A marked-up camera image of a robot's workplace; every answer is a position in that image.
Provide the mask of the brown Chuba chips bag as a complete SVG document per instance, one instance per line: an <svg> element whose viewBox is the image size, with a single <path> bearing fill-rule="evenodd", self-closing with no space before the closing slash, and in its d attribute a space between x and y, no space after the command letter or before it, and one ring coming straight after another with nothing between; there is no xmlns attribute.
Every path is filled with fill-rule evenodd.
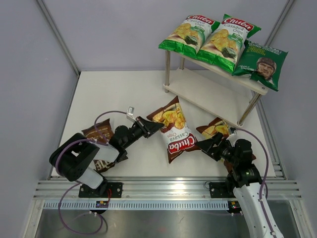
<svg viewBox="0 0 317 238"><path fill-rule="evenodd" d="M147 119L163 124L160 132L166 144L169 163L183 152L191 152L199 149L196 146L197 139L188 127L177 96L164 107L149 114Z"/></svg>
<svg viewBox="0 0 317 238"><path fill-rule="evenodd" d="M229 125L220 118L214 119L208 125L199 126L196 130L204 137L204 140L210 139L220 132L229 141ZM236 142L231 143L231 145L233 146L233 156L231 160L220 159L223 161L227 171L229 173L245 173L248 176L255 175L256 168L253 164L253 160L256 157L253 154L251 142L246 139L237 139Z"/></svg>

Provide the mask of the dark green Real chips bag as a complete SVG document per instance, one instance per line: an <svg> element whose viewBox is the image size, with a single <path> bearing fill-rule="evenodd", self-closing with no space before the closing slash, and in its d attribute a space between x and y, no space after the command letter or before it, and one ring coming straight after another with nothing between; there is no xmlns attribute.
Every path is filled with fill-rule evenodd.
<svg viewBox="0 0 317 238"><path fill-rule="evenodd" d="M249 40L244 42L244 46L232 75L249 75L251 80L277 92L281 69L288 53Z"/></svg>

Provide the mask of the green Chuba cassava chips bag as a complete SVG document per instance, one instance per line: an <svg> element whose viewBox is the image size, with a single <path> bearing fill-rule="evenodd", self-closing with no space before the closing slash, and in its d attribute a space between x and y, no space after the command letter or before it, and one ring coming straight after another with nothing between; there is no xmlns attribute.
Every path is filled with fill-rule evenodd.
<svg viewBox="0 0 317 238"><path fill-rule="evenodd" d="M158 48L195 58L205 41L219 25L219 21L206 16L189 15L159 44Z"/></svg>

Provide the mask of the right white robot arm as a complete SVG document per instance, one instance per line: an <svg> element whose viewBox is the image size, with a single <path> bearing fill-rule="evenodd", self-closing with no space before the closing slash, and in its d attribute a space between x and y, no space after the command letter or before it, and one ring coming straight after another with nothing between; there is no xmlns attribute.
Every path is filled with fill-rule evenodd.
<svg viewBox="0 0 317 238"><path fill-rule="evenodd" d="M269 208L265 183L268 168L264 177L253 163L252 144L246 139L237 139L232 145L218 132L210 139L198 141L195 145L206 155L232 165L225 180L225 192L235 196L245 217L250 237L282 238L284 235L278 228Z"/></svg>

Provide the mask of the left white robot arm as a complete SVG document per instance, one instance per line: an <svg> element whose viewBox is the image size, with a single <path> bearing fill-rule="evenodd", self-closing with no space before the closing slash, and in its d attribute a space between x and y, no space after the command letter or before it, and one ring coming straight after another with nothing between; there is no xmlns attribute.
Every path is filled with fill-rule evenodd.
<svg viewBox="0 0 317 238"><path fill-rule="evenodd" d="M95 197L102 197L107 191L107 179L92 169L90 163L95 158L117 162L127 155L126 149L134 142L151 137L163 127L163 123L136 117L130 128L118 126L108 143L76 133L51 154L49 163L68 181L86 185Z"/></svg>

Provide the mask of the white two-tier shelf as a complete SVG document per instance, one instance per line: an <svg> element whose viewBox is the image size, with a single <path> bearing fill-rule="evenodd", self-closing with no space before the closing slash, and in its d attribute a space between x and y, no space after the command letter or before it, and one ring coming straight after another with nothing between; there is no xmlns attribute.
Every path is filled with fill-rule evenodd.
<svg viewBox="0 0 317 238"><path fill-rule="evenodd" d="M171 52L165 51L165 92L172 92L228 123L242 127L268 87L246 77L232 76L217 66L181 55L171 70Z"/></svg>

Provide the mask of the brown Kettle sea salt bag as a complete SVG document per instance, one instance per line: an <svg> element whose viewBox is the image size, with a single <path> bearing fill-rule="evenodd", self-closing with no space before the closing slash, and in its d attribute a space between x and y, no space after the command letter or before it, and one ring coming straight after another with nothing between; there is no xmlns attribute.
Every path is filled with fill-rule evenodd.
<svg viewBox="0 0 317 238"><path fill-rule="evenodd" d="M82 130L82 133L87 139L93 139L101 143L108 142L114 135L110 125L110 119L97 123L97 129L95 129L94 126L91 126ZM110 168L114 167L114 162L108 162L102 159L94 159L93 162L95 170L99 173L106 172Z"/></svg>

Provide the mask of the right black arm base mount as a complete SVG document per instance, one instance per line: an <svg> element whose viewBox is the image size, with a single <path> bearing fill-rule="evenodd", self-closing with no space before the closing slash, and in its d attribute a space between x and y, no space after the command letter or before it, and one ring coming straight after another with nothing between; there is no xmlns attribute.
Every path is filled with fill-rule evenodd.
<svg viewBox="0 0 317 238"><path fill-rule="evenodd" d="M225 182L210 182L209 191L211 198L235 198L233 192L230 192Z"/></svg>

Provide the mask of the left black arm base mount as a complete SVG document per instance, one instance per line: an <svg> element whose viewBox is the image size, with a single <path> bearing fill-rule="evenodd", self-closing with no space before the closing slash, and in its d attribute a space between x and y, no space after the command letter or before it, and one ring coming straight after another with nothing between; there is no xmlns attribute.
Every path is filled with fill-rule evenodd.
<svg viewBox="0 0 317 238"><path fill-rule="evenodd" d="M82 185L79 189L79 198L121 198L123 183L108 182L96 189L87 185Z"/></svg>

